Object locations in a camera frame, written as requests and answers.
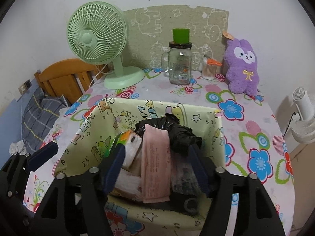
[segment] fan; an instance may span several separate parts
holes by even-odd
[[[293,92],[292,97],[301,118],[292,125],[292,135],[299,143],[312,143],[315,141],[314,96],[311,95],[310,99],[307,91],[299,87]]]
[[[113,62],[114,73],[106,76],[107,89],[123,89],[140,82],[144,72],[138,67],[123,67],[120,54],[127,44],[128,24],[120,9],[105,2],[82,5],[71,16],[67,28],[71,50],[86,63]]]

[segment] fan base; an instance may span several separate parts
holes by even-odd
[[[144,78],[144,72],[139,67],[128,66],[123,68],[123,76],[116,76],[115,72],[107,75],[104,87],[110,90],[118,90],[130,87]]]

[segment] tablecloth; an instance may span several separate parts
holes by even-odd
[[[193,72],[188,86],[170,84],[161,69],[144,69],[145,78],[138,84],[126,89],[105,89],[99,80],[69,109],[62,109],[43,142],[58,143],[57,155],[51,158],[37,171],[30,174],[24,205],[36,212],[49,185],[54,179],[57,163],[75,135],[79,126],[103,98],[140,98],[143,100],[163,100],[178,103],[169,108],[170,113],[180,111],[181,104],[193,104],[220,109],[223,128],[219,129],[213,141],[219,141],[225,147],[226,169],[237,175],[247,176],[256,173],[269,193],[286,235],[289,235],[294,212],[294,179],[289,153],[280,128],[262,93],[255,97],[246,94],[233,94],[228,90],[223,75],[216,75],[213,80],[201,78],[200,72]],[[147,115],[154,118],[154,113]],[[198,114],[189,120],[198,120]],[[233,235],[237,213],[238,195],[232,196],[232,207],[226,235]],[[114,232],[122,235],[198,235],[195,232],[176,231],[174,228],[157,229],[153,224],[154,211],[143,214],[147,223],[128,220],[128,211],[118,206],[108,205],[106,210]]]

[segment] robotic arm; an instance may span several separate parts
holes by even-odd
[[[0,170],[0,232],[5,236],[111,236],[105,216],[107,195],[115,185],[125,148],[118,144],[98,167],[84,174],[67,177],[59,173],[47,190],[37,212],[22,203],[30,171],[37,170],[58,151],[49,143],[30,156],[14,154]],[[201,190],[213,198],[201,236],[225,236],[232,193],[239,193],[234,236],[285,236],[281,221],[256,174],[232,175],[212,160],[202,157],[197,145],[189,147]],[[81,200],[75,204],[75,194]]]

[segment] wooden headboard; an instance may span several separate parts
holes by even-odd
[[[78,78],[84,91],[87,91],[92,81],[91,73],[95,75],[103,68],[103,65],[87,64],[79,59],[67,59],[59,61],[47,67],[42,73],[35,73],[38,85],[49,93],[52,97],[65,97],[75,103],[82,95],[82,91],[77,82]]]

